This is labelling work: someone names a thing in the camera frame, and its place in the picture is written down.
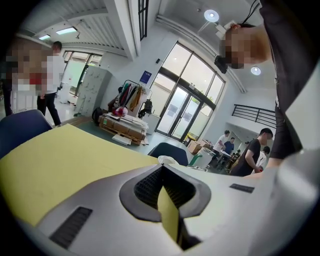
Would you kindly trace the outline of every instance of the man in blue shirt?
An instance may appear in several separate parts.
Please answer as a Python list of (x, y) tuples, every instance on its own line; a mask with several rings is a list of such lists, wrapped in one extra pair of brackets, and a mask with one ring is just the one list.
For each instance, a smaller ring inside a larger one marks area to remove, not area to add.
[(227, 154), (231, 155), (232, 151), (235, 149), (234, 142), (235, 142), (235, 138), (232, 137), (230, 139), (230, 141), (227, 141), (226, 143), (224, 143), (224, 145), (225, 145), (224, 152), (226, 152)]

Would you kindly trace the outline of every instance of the ear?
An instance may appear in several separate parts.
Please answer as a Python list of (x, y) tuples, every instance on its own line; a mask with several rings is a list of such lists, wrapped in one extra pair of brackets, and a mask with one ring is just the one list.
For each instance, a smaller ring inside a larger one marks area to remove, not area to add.
[(239, 29), (241, 26), (239, 24), (232, 24), (230, 27), (232, 30)]

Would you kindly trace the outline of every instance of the chair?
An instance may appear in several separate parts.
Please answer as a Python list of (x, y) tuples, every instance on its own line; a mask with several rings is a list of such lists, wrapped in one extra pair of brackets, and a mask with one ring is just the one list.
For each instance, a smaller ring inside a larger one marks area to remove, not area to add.
[(158, 158), (159, 156), (167, 156), (172, 157), (176, 160), (179, 165), (187, 166), (188, 165), (188, 158), (187, 153), (182, 148), (177, 146), (171, 145), (169, 143), (159, 143), (155, 146), (148, 154), (148, 156), (152, 156)]
[(0, 121), (0, 159), (20, 144), (51, 129), (52, 126), (37, 109), (3, 118)]

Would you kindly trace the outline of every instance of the yellow table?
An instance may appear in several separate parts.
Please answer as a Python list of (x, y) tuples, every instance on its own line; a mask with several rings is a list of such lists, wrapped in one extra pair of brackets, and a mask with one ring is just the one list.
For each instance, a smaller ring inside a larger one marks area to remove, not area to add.
[[(3, 157), (0, 190), (13, 214), (35, 226), (50, 209), (85, 185), (157, 163), (154, 157), (66, 124), (34, 137)], [(178, 211), (163, 188), (158, 206), (164, 228), (175, 238)]]

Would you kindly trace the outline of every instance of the blue poster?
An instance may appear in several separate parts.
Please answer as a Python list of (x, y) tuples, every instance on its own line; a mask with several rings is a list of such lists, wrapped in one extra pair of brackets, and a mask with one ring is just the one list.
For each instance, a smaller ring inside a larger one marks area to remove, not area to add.
[(143, 75), (140, 78), (140, 82), (147, 84), (149, 82), (150, 77), (151, 73), (149, 73), (148, 71), (144, 71)]

